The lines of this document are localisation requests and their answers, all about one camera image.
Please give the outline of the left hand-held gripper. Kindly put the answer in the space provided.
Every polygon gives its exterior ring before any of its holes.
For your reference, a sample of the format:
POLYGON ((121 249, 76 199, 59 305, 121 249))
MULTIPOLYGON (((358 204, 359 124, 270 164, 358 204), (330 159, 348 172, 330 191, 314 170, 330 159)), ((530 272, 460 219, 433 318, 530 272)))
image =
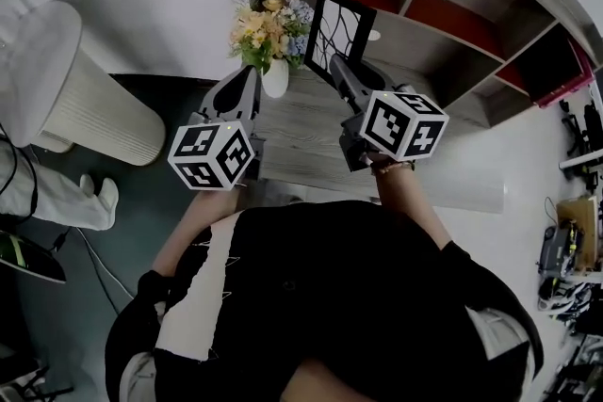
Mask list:
POLYGON ((167 160, 190 190, 231 190, 260 177, 264 140, 254 132, 261 78, 241 67, 211 88, 171 139, 167 160), (234 109, 230 120, 219 117, 234 109))

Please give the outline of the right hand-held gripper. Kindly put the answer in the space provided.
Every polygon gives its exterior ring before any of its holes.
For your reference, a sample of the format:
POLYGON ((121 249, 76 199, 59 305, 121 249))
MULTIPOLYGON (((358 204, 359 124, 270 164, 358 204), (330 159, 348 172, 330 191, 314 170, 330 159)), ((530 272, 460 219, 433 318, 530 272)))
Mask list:
POLYGON ((341 55, 329 68, 339 96, 353 115, 341 122, 339 144, 350 171, 367 167, 363 157, 376 152, 398 162, 433 155, 448 125, 448 114, 432 99, 406 84, 396 86, 389 74, 361 64, 361 82, 341 55))

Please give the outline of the black picture frame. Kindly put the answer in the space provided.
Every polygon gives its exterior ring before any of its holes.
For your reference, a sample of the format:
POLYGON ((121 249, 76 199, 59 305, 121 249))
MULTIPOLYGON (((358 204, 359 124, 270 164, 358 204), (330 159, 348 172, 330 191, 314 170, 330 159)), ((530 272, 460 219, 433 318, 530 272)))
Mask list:
POLYGON ((376 15, 376 9, 357 0, 317 0, 304 65, 334 88, 331 59, 340 55, 359 62, 376 15))

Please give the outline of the person's left forearm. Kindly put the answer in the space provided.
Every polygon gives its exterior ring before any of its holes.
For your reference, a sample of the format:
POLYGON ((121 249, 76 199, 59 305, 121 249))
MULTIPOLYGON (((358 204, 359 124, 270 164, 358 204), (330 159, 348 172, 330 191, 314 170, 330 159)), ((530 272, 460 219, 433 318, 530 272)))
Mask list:
POLYGON ((152 270, 173 277, 187 247, 207 227, 236 211, 238 191, 199 191, 161 248, 152 270))

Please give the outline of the person's right forearm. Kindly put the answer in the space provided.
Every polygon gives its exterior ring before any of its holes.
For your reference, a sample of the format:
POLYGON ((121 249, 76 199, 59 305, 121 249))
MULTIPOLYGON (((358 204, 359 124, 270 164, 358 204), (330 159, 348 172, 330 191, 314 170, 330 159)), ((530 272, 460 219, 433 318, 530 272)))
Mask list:
POLYGON ((403 213, 413 220, 432 239, 439 249, 452 241, 416 177, 414 165, 389 158, 372 162, 382 206, 403 213))

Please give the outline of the yellow and blue flower bouquet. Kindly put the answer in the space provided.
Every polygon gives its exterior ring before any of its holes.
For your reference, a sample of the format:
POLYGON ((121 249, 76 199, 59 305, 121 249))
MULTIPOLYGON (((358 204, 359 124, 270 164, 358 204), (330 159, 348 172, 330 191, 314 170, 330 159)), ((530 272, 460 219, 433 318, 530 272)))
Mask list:
POLYGON ((297 69, 304 62, 314 14, 305 0, 236 0, 230 56, 263 74, 275 60, 297 69))

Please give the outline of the person's black shirt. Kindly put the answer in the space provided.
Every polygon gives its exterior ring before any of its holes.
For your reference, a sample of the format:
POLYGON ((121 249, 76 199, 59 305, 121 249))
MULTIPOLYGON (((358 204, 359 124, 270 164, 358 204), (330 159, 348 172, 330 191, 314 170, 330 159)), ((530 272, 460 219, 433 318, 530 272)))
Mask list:
POLYGON ((106 391, 136 350, 155 359, 156 402, 280 402, 318 362, 374 402, 513 402, 466 308, 538 330, 513 291, 453 242, 365 201, 252 208, 203 230, 173 277, 153 270, 114 323, 106 391))

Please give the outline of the white curved workbench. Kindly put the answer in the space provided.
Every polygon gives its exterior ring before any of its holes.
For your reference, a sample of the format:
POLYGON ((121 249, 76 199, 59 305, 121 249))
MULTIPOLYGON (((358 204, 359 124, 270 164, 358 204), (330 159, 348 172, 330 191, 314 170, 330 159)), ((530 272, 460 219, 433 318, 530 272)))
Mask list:
POLYGON ((593 242, 584 237, 580 258, 576 268, 591 271, 597 268, 599 254, 599 221, 603 202, 603 68, 595 73, 595 80, 588 85, 590 103, 584 106, 583 124, 580 128, 578 117, 571 111, 566 100, 559 101, 562 110, 562 124, 567 128, 572 145, 567 151, 568 159, 559 164, 563 175, 571 180, 580 178, 586 193, 594 197, 595 234, 593 242))

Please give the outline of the black and yellow device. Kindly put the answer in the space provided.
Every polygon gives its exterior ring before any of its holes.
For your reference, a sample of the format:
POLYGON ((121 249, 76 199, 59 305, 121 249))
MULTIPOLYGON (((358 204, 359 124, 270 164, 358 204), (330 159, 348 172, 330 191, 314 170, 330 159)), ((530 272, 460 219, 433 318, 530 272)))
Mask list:
POLYGON ((571 223, 546 228, 537 264, 542 277, 562 279, 574 269, 578 234, 571 223))

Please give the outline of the wooden crate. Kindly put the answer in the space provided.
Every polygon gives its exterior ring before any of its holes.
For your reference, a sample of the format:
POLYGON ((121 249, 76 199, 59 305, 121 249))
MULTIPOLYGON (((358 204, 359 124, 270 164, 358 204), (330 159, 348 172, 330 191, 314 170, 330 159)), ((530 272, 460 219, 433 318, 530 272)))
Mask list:
POLYGON ((572 220, 583 232, 576 257, 576 271, 594 271, 599 255, 599 210, 596 196, 560 201, 556 205, 558 220, 572 220))

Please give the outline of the black round seat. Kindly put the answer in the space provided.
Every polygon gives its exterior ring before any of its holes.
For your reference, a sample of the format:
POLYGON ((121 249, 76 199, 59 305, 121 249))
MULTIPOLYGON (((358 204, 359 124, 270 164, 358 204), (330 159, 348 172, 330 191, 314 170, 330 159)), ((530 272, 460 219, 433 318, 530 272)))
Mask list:
POLYGON ((4 231, 0 231, 0 264, 46 281, 66 282, 63 268, 50 251, 4 231))

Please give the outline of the pile of sneakers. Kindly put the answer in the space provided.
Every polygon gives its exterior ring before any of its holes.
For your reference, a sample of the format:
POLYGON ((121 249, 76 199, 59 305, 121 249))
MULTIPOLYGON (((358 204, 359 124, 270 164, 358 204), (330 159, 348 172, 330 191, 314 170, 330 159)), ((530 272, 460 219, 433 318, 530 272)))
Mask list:
POLYGON ((588 313, 602 298, 599 284, 547 278, 538 290, 537 309, 572 330, 579 317, 588 313))

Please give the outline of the white ribbed round pedestal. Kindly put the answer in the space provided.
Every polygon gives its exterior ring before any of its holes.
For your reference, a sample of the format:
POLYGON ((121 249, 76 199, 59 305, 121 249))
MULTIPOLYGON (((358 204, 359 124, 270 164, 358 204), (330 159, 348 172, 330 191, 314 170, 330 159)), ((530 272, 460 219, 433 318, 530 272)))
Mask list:
POLYGON ((50 1, 17 21, 0 56, 0 124, 18 147, 57 137, 142 167, 159 156, 163 120, 82 46, 80 14, 50 1))

